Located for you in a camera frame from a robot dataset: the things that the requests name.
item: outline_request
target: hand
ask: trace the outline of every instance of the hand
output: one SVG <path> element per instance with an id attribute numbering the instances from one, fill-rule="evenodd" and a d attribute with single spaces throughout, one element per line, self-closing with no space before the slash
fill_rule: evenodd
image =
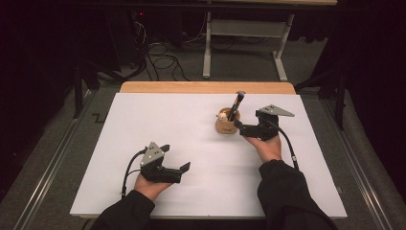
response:
<path id="1" fill-rule="evenodd" d="M 270 160 L 282 160 L 282 144 L 279 135 L 267 141 L 261 141 L 255 137 L 243 137 L 255 147 L 262 163 Z"/>
<path id="2" fill-rule="evenodd" d="M 135 181 L 134 190 L 140 192 L 151 201 L 154 201 L 159 194 L 161 194 L 165 189 L 169 188 L 172 183 L 154 183 L 149 182 L 140 173 L 138 174 L 137 180 Z"/>

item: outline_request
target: gray floor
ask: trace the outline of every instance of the gray floor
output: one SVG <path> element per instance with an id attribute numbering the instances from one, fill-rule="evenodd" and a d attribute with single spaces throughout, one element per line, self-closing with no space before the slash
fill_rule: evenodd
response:
<path id="1" fill-rule="evenodd" d="M 231 48 L 229 41 L 214 43 L 212 76 L 208 81 L 278 81 L 270 52 L 277 41 L 240 38 Z M 178 58 L 185 77 L 203 81 L 204 48 L 191 43 L 183 49 L 168 46 L 168 55 Z M 306 80 L 325 42 L 305 43 L 289 41 L 282 56 L 288 81 L 296 84 Z M 163 46 L 153 48 L 158 54 Z M 155 62 L 156 66 L 171 64 L 168 58 Z M 169 69 L 158 70 L 161 81 L 184 81 L 180 68 L 172 74 Z M 151 64 L 147 71 L 133 81 L 156 80 Z M 76 191 L 90 161 L 102 131 L 102 122 L 120 85 L 101 80 L 99 91 L 89 91 L 87 104 L 78 120 L 74 114 L 74 94 L 45 127 L 45 132 L 28 159 L 23 171 L 0 204 L 0 229 L 80 229 L 85 220 L 69 215 Z M 324 153 L 335 185 L 349 217 L 336 219 L 339 229 L 406 229 L 405 207 L 395 187 L 377 160 L 365 136 L 350 101 L 346 97 L 345 131 L 332 122 L 331 101 L 321 101 L 317 89 L 308 88 L 302 95 L 304 106 Z M 262 221 L 154 221 L 152 229 L 253 229 L 261 228 Z"/>

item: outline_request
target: white table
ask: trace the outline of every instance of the white table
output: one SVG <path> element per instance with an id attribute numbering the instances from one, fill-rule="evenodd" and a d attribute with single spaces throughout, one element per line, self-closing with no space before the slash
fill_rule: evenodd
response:
<path id="1" fill-rule="evenodd" d="M 239 107 L 241 121 L 258 122 L 255 110 L 274 104 L 295 114 L 280 117 L 299 167 L 304 172 L 310 193 L 321 209 L 332 218 L 347 216 L 338 196 L 326 161 L 308 121 L 300 96 L 292 94 L 251 93 L 275 83 L 251 82 L 171 82 L 169 85 L 189 87 L 201 85 L 196 93 L 118 93 L 111 105 L 98 144 L 81 182 L 71 215 L 95 218 L 106 207 L 120 200 L 125 169 L 131 157 L 154 141 L 158 146 L 170 145 L 163 165 L 178 169 L 187 162 L 191 169 L 183 174 L 180 184 L 171 186 L 155 201 L 152 217 L 156 219 L 258 219 L 264 214 L 257 198 L 260 182 L 260 160 L 254 148 L 238 134 L 219 134 L 214 129 L 215 115 L 230 106 L 239 87 L 247 91 Z M 199 93 L 224 86 L 225 94 Z M 289 150 L 282 138 L 282 157 L 292 165 Z M 139 169 L 141 160 L 132 169 Z M 127 191 L 136 174 L 127 180 Z"/>

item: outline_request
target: metal bracket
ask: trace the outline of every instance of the metal bracket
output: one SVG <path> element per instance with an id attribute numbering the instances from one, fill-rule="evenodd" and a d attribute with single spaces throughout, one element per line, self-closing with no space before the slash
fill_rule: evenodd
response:
<path id="1" fill-rule="evenodd" d="M 288 112 L 282 108 L 279 108 L 273 104 L 270 104 L 266 107 L 262 107 L 259 111 L 270 114 L 270 115 L 278 115 L 278 116 L 287 116 L 287 117 L 294 117 L 295 114 Z"/>

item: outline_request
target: wooden table edge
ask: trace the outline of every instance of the wooden table edge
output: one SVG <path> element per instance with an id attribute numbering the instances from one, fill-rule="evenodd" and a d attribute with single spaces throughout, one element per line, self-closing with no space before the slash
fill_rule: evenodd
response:
<path id="1" fill-rule="evenodd" d="M 236 93 L 247 94 L 296 94 L 289 82 L 246 81 L 127 81 L 120 93 Z"/>

